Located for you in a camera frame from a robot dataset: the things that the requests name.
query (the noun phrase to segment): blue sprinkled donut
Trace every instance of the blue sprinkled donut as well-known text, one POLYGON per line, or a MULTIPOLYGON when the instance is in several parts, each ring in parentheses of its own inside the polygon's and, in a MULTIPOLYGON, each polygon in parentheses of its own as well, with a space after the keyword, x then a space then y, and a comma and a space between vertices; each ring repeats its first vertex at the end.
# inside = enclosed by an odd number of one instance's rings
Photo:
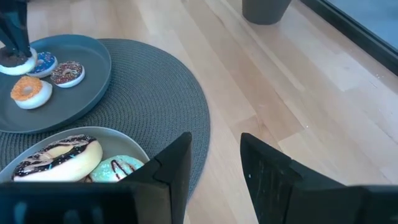
POLYGON ((28 73, 28 75, 37 78, 46 77, 51 74, 57 64, 57 58, 50 52, 38 53, 36 66, 28 73))

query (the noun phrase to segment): gray woven mat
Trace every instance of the gray woven mat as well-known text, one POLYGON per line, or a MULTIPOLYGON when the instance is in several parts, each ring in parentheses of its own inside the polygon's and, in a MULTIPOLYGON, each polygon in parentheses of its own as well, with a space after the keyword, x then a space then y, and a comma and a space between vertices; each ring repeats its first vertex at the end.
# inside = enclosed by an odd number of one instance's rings
POLYGON ((86 116, 63 129, 32 135, 0 133, 1 169, 29 146, 65 129, 116 129, 138 142, 150 158, 184 131, 190 131, 191 196, 210 140, 210 117, 200 85, 180 61, 162 50, 132 40, 101 42, 111 54, 113 73, 104 98, 86 116))

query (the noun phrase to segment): orange frosted donut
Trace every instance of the orange frosted donut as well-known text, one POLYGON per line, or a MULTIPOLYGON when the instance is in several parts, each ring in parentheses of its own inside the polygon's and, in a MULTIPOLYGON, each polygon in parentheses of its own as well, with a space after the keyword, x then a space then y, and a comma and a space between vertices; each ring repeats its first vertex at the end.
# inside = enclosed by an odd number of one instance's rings
POLYGON ((36 77, 22 77, 11 90, 11 98, 22 109, 34 109, 51 97, 52 85, 36 77))

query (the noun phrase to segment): mint green donut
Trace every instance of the mint green donut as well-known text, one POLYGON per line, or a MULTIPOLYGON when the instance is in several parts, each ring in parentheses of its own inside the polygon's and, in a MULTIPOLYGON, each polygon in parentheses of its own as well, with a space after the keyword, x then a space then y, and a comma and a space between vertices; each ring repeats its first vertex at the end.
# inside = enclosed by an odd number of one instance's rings
POLYGON ((117 182, 144 164, 131 156, 114 156, 106 159, 89 174, 89 182, 117 182))

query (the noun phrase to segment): dark gray plate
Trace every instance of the dark gray plate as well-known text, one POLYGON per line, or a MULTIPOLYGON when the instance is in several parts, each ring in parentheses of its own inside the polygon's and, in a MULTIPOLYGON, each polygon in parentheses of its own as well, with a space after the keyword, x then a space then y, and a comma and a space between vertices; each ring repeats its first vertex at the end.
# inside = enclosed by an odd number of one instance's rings
POLYGON ((31 44, 36 51, 53 53, 59 63, 80 62, 86 72, 84 80, 72 88, 53 84, 49 101, 33 110, 20 109, 10 97, 20 77, 0 73, 0 131, 8 133, 42 133, 61 128, 89 112, 105 94, 111 77, 111 56, 98 40, 83 35, 57 35, 31 44))
POLYGON ((140 145, 138 145, 134 140, 132 140, 129 136, 110 129, 110 128, 102 128, 102 127, 82 127, 82 128, 74 128, 63 131, 58 134, 54 134, 41 142, 33 145, 28 148, 28 150, 24 151, 21 155, 16 157, 10 164, 6 166, 0 172, 0 183, 1 182, 9 182, 11 181, 12 173, 14 172, 15 167, 24 160, 26 157, 32 155, 38 150, 43 149, 45 146, 49 145, 51 142, 61 140, 68 136, 77 135, 77 134, 87 134, 93 137, 96 137, 99 143, 102 146, 103 160, 117 155, 127 155, 132 156, 136 159, 139 159, 143 163, 149 161, 147 154, 142 150, 140 145))

